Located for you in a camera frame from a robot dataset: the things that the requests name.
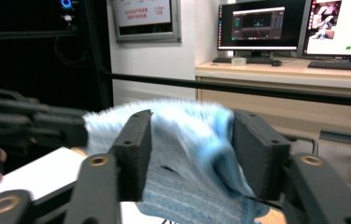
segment keyboard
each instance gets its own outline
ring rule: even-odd
[[[351,63],[339,63],[339,62],[310,62],[307,65],[310,68],[329,68],[329,69],[343,69],[351,70]]]
[[[272,64],[274,60],[271,58],[261,58],[261,57],[250,57],[246,58],[246,63],[267,63]],[[222,58],[218,57],[213,60],[213,63],[232,63],[232,58]]]

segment computer screen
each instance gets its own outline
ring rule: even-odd
[[[351,0],[308,0],[303,55],[351,58]]]
[[[296,50],[304,0],[220,5],[218,50]]]

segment fabric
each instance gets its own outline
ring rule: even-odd
[[[149,109],[152,152],[143,201],[146,215],[180,224],[254,223],[269,207],[250,198],[232,140],[233,113],[213,103],[160,99],[84,116],[85,153],[106,153],[128,118]]]

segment black metal rail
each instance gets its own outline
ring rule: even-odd
[[[105,72],[111,79],[135,81],[168,86],[186,87],[193,89],[204,89],[210,91],[226,91],[242,94],[268,96],[291,100],[301,100],[334,105],[351,105],[351,95],[339,93],[327,93],[316,91],[295,91],[267,87],[252,87],[246,85],[234,85],[224,83],[213,83],[205,81],[185,80],[166,77],[141,77]]]
[[[0,32],[0,40],[52,38],[60,36],[76,36],[81,34],[82,33],[79,30]]]
[[[109,108],[113,106],[113,92],[112,80],[101,79],[102,70],[105,69],[105,57],[103,54],[102,46],[104,41],[100,39],[99,24],[96,11],[99,7],[105,7],[105,2],[96,2],[98,6],[95,7],[94,1],[81,0],[79,1],[82,8],[81,20],[84,24],[84,35],[87,40],[88,52],[91,53],[91,77],[97,87],[97,94],[101,98],[101,107]]]

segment white wall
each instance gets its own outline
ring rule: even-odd
[[[107,2],[112,72],[195,79],[195,66],[217,56],[218,5],[226,0],[180,0],[182,43],[118,44]],[[114,80],[114,104],[161,97],[196,98],[196,90]]]

